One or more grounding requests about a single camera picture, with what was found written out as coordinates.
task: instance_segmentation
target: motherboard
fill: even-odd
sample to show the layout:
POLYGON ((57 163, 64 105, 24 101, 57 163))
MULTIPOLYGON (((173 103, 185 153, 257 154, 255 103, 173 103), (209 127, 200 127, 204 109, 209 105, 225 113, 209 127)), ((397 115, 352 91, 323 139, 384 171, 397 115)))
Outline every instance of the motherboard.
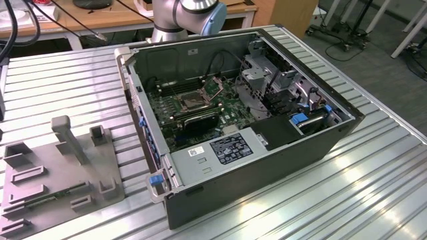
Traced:
POLYGON ((157 82, 147 96, 171 152, 255 122, 236 93, 233 78, 212 76, 184 85, 157 82))

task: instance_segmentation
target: sticker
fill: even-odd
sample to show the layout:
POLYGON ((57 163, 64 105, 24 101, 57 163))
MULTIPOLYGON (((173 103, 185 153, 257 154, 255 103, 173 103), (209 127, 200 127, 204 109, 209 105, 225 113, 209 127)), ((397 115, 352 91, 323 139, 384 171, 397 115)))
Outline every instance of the sticker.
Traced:
POLYGON ((203 150, 201 146, 197 146, 196 148, 188 150, 189 157, 196 156, 197 154, 203 154, 204 152, 205 151, 203 150))
POLYGON ((199 53, 199 49, 197 48, 188 50, 188 56, 195 55, 197 53, 199 53))
POLYGON ((209 143, 221 164, 229 164, 253 152, 240 133, 209 143))
POLYGON ((50 29, 41 29, 40 33, 49 33, 49 32, 58 32, 58 31, 64 31, 64 29, 60 28, 50 28, 50 29))

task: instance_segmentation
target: gray floor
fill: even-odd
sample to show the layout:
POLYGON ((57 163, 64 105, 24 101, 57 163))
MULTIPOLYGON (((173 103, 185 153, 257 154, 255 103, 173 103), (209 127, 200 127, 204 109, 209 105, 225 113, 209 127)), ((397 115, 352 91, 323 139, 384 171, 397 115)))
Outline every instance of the gray floor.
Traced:
MULTIPOLYGON (((323 8, 329 9, 333 0, 320 0, 323 8)), ((337 6, 335 14, 340 13, 347 1, 343 0, 337 6)), ((348 23, 352 26, 357 14, 363 8, 359 2, 348 23)), ((369 8, 360 28, 364 30, 376 14, 377 10, 369 8)), ((349 61, 340 62, 325 55, 325 48, 336 43, 336 38, 321 33, 305 36, 303 41, 312 49, 325 57, 327 60, 347 74, 347 76, 397 113, 397 115, 427 135, 427 81, 419 79, 408 70, 404 57, 392 59, 389 57, 396 46, 405 37, 401 32, 405 24, 384 14, 376 28, 369 34, 371 43, 365 50, 349 61)), ((413 41, 419 42, 427 34, 419 33, 413 41)), ((359 49, 343 52, 337 48, 331 48, 328 53, 337 59, 347 59, 359 49)), ((427 53, 420 57, 423 65, 427 67, 427 53)))

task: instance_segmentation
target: white label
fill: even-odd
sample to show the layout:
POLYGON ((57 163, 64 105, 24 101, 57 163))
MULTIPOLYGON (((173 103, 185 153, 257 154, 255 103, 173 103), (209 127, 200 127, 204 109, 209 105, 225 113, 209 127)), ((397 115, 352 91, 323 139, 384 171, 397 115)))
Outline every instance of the white label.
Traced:
POLYGON ((201 146, 197 146, 196 148, 188 150, 189 157, 196 156, 197 154, 203 154, 204 152, 205 151, 203 150, 201 146))
POLYGON ((199 53, 199 49, 197 49, 197 48, 188 50, 188 56, 189 56, 189 55, 195 55, 195 54, 197 54, 197 53, 199 53))
POLYGON ((62 31, 64 29, 60 27, 60 28, 50 28, 50 29, 41 29, 40 32, 41 33, 49 33, 49 32, 58 32, 58 31, 62 31))

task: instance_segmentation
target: caster wheel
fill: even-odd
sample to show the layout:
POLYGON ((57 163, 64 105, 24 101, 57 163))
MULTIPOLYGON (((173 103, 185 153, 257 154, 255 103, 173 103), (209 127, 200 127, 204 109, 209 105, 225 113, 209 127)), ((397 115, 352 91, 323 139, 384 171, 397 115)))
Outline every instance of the caster wheel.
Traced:
POLYGON ((313 30, 312 29, 308 29, 308 31, 305 32, 307 33, 307 36, 311 36, 311 35, 313 35, 313 30))

